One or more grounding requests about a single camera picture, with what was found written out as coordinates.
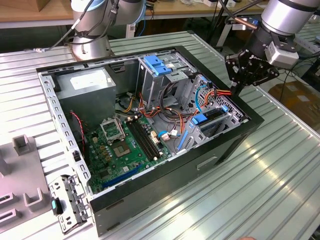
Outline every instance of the metal bracket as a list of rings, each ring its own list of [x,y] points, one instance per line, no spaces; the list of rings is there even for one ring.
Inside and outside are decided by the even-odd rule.
[[[51,196],[62,206],[63,212],[58,215],[58,221],[63,234],[81,226],[91,216],[89,204],[85,202],[85,191],[77,175],[62,175],[49,184],[49,189]]]

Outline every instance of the blue plastic clip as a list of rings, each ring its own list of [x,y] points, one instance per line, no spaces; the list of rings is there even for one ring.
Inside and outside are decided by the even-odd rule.
[[[167,68],[166,65],[164,65],[163,61],[160,60],[157,56],[145,56],[144,62],[153,70],[155,75],[165,75],[172,73],[172,69]]]

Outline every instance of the aluminum table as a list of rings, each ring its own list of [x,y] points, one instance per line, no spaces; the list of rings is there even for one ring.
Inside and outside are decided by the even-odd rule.
[[[315,41],[316,36],[320,36],[320,23],[307,22],[295,36],[295,42],[314,54],[320,51],[320,44]]]
[[[195,34],[111,41],[116,54],[183,45],[230,85],[222,56]],[[35,137],[47,182],[70,174],[35,68],[73,62],[67,47],[0,54],[0,144]],[[320,224],[320,136],[259,87],[241,94],[264,118],[233,155],[101,239],[308,239]],[[62,235],[51,211],[0,239],[97,239],[88,222]]]

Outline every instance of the yellow cable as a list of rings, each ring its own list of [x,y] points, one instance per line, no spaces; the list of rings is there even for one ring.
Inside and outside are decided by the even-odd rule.
[[[129,104],[128,108],[127,108],[126,110],[124,110],[124,111],[123,111],[124,113],[127,113],[127,112],[129,112],[129,111],[131,110],[132,102],[133,102],[133,101],[134,101],[134,99],[133,99],[133,98],[131,98],[131,101],[130,101],[130,104]]]

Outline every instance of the blue pcie slot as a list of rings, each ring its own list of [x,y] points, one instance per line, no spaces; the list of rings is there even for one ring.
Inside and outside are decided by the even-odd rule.
[[[131,176],[135,175],[138,173],[138,170],[139,168],[142,167],[142,164],[137,166],[135,169],[132,169],[124,174],[122,174],[121,176],[117,176],[116,178],[110,180],[110,181],[107,181],[105,183],[102,184],[102,188],[107,188],[107,187],[110,187],[110,186],[113,186],[117,183],[120,183],[122,180],[125,180],[127,178],[130,178]]]

